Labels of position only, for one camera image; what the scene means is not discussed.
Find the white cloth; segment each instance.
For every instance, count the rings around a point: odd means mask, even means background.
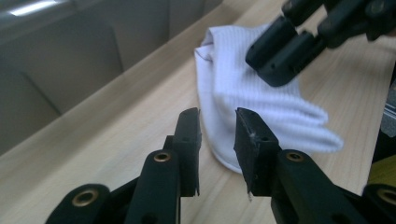
[[[260,114],[283,149],[334,152],[342,139],[326,129],[327,113],[301,98],[298,80],[273,88],[245,63],[250,45],[267,25],[212,27],[195,50],[198,95],[208,142],[216,158],[241,173],[235,152],[235,109]]]

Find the gray wall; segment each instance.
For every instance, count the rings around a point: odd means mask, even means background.
[[[63,0],[55,7],[17,17],[9,14],[17,6],[0,0],[0,154],[220,3]]]

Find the wooden table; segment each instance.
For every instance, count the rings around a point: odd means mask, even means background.
[[[144,159],[173,134],[178,114],[199,106],[193,49],[209,26],[259,25],[282,1],[224,0],[213,12],[60,119],[0,158],[0,222],[43,223],[71,189],[115,189],[140,174]],[[316,15],[306,27],[315,27]],[[327,50],[300,75],[305,99],[329,112],[345,139],[341,152],[314,160],[337,185],[361,193],[395,62],[395,40],[364,37]],[[275,223],[267,198],[250,202],[241,175],[218,163],[204,140],[201,196],[182,199],[182,223]]]

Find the white towel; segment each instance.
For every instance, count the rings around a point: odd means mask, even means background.
[[[251,44],[267,25],[212,27],[195,50],[198,95],[205,132],[216,158],[241,173],[233,150],[235,110],[244,107],[260,114],[283,149],[306,153],[334,152],[342,139],[323,125],[328,115],[302,99],[298,80],[273,88],[245,63]]]

